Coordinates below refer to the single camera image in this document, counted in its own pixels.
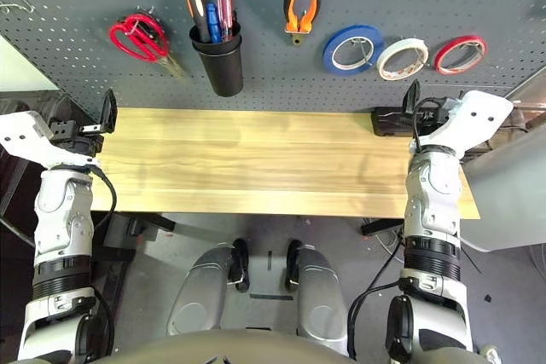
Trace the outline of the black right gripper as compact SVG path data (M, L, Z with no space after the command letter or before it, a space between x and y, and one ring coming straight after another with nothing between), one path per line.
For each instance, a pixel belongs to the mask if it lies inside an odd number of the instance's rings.
M404 116L412 116L413 136L429 135L445 124L455 99L450 97L428 97L421 101L421 85L415 79L403 98Z

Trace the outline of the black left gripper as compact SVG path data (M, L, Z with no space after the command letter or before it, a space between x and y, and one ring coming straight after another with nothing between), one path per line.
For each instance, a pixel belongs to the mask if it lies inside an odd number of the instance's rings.
M104 137L112 134L118 115L118 105L112 89L104 95L100 124L78 125L75 120L54 121L50 124L53 133L50 142L71 153L78 153L94 158L102 151Z

